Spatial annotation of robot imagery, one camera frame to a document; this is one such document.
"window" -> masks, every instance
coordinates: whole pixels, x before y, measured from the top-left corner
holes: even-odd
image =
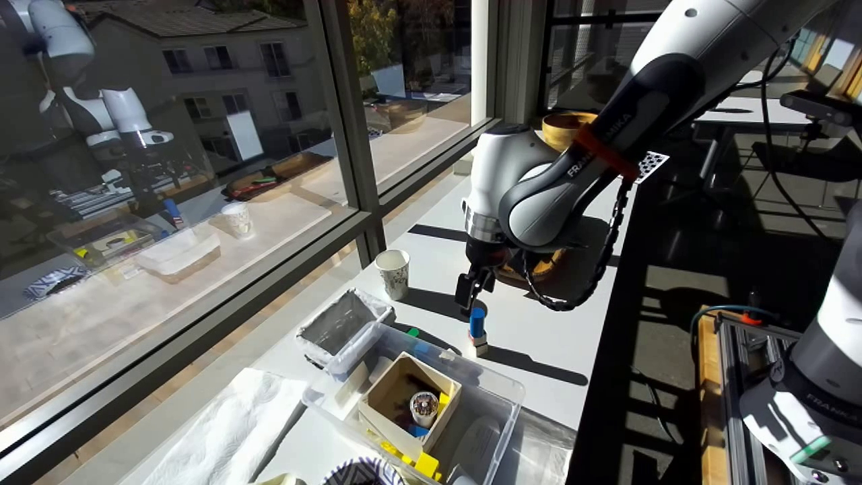
[[[242,93],[224,93],[224,113],[240,113],[240,111],[248,111],[245,106],[245,97]]]
[[[614,93],[665,4],[668,0],[562,0],[548,30],[544,105],[599,111]],[[606,23],[576,22],[576,12],[606,16]]]
[[[211,102],[206,97],[190,97],[187,111],[194,121],[214,117]]]
[[[193,71],[187,51],[163,51],[171,71]]]
[[[291,63],[281,42],[265,42],[265,61],[271,74],[291,74]]]
[[[287,100],[290,100],[290,115],[303,117],[303,105],[300,105],[298,90],[290,90]]]
[[[473,128],[473,3],[349,0],[378,186]]]
[[[245,314],[349,241],[372,260],[384,232],[370,222],[381,210],[368,210],[381,199],[368,194],[470,128],[470,3],[432,0],[432,12],[372,23],[349,3],[187,3],[144,12],[116,0],[112,16],[104,3],[75,3],[96,23],[61,8],[61,22],[96,45],[83,71],[93,90],[75,93],[98,105],[98,88],[116,88],[140,102],[148,128],[137,144],[114,143],[109,128],[54,137],[54,113],[46,117],[38,105],[57,58],[4,51],[13,74],[0,74],[0,113],[16,115],[0,117],[0,481],[20,457],[57,453],[57,428],[90,422],[106,400],[124,400],[114,389],[168,369],[145,357],[209,342],[222,318]],[[329,42],[353,30],[322,23],[342,16],[386,38],[362,51],[356,74],[374,90],[368,113],[351,111],[362,105],[346,77],[351,45]],[[346,131],[370,131],[374,158],[339,156],[365,148]],[[230,202],[252,202],[254,237],[224,222]]]
[[[233,69],[234,66],[228,45],[206,49],[206,53],[209,53],[209,66],[211,69]]]

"floor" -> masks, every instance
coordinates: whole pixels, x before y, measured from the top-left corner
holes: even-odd
[[[642,189],[628,247],[636,240],[638,244],[630,247],[626,282],[617,284],[617,322],[610,333],[614,342],[603,344],[602,356],[606,397],[593,400],[597,420],[582,428],[587,438],[580,438],[574,454],[574,481],[614,473],[619,485],[702,481],[690,333],[702,305],[760,305],[797,327],[813,318],[840,241],[813,237],[776,186],[762,183],[766,168],[749,156],[756,140],[737,137],[739,156],[726,166],[726,189],[698,189],[696,163],[675,163]],[[665,151],[676,158],[702,156],[685,135],[668,140]],[[827,237],[844,237],[854,183],[826,186],[793,175],[781,179]]]

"open box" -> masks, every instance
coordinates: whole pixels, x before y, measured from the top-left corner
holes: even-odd
[[[424,437],[411,433],[411,397],[422,389],[438,396],[438,418]],[[435,365],[403,352],[384,369],[381,379],[365,392],[356,406],[356,420],[381,441],[393,445],[405,454],[422,454],[435,446],[438,437],[451,422],[461,397],[461,383]]]
[[[428,379],[439,377],[439,389],[451,385],[455,396],[424,438],[386,418],[386,400],[374,400],[378,392],[386,396],[393,388],[388,379],[396,379],[400,369],[422,369]],[[405,476],[412,476],[407,481],[470,476],[478,485],[493,485],[510,449],[523,388],[411,330],[370,322],[329,361],[326,379],[307,396],[307,406],[333,415],[349,437],[396,462]],[[478,420],[482,420],[482,437],[470,433]]]

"black metal frame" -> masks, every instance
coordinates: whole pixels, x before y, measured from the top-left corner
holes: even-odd
[[[661,18],[659,9],[617,9],[610,8],[610,12],[574,12],[574,16],[554,16],[558,0],[551,0],[551,22],[544,30],[544,45],[543,45],[543,77],[540,85],[544,88],[536,105],[536,113],[548,111],[548,93],[556,84],[562,84],[563,77],[568,77],[572,71],[582,69],[586,63],[593,61],[593,57],[576,58],[567,71],[551,77],[551,38],[556,26],[582,26],[582,23],[602,23],[606,30],[617,26],[617,23],[655,23]]]

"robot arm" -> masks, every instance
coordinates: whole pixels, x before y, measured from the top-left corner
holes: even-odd
[[[87,74],[96,45],[63,0],[9,0],[0,12],[26,38],[26,51],[42,57],[50,84],[46,100],[38,105],[42,113],[61,105],[93,148],[112,140],[127,140],[131,148],[172,140],[172,131],[151,128],[136,88],[100,88],[93,100],[75,93],[73,85]]]
[[[529,128],[482,135],[466,202],[473,270],[459,280],[459,305],[470,309],[482,288],[493,288],[504,244],[574,244],[586,208],[617,175],[634,178],[659,135],[723,100],[826,8],[822,0],[675,0],[611,102],[563,156]]]

